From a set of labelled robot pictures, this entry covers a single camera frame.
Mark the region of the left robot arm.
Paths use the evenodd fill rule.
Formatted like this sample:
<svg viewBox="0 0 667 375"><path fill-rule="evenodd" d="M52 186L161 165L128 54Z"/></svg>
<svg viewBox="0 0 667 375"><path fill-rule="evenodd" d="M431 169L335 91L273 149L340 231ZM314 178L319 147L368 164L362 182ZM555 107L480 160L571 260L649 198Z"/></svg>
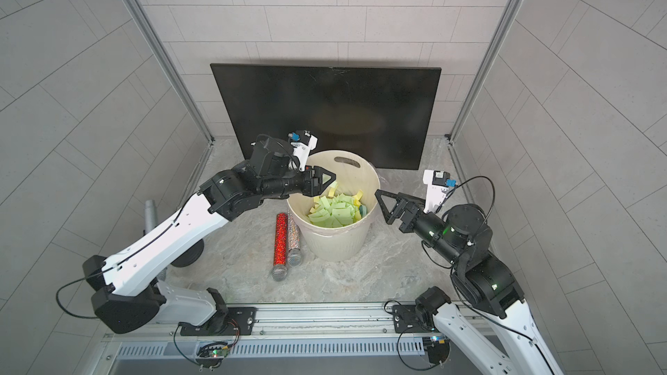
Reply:
<svg viewBox="0 0 667 375"><path fill-rule="evenodd" d="M149 323L186 324L206 333L223 333L231 324L222 295L170 286L158 275L205 236L268 199L292 194L321 195L335 173L307 165L317 138L306 130L281 140L260 134L252 156L222 170L199 187L184 205L128 248L109 257L94 255L83 272L95 293L97 319L113 333L133 332Z"/></svg>

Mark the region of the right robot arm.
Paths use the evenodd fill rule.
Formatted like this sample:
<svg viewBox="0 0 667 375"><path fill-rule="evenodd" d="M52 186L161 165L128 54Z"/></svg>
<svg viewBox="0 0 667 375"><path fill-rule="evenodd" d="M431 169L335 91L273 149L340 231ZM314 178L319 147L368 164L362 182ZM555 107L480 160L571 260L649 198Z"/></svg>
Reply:
<svg viewBox="0 0 667 375"><path fill-rule="evenodd" d="M515 276L489 249L493 231L483 209L461 204L444 215L425 210L424 200L384 190L375 193L388 224L416 234L451 266L450 280L461 302L485 319L501 346L495 347L437 286L415 301L422 326L442 333L484 374L561 374L545 344Z"/></svg>

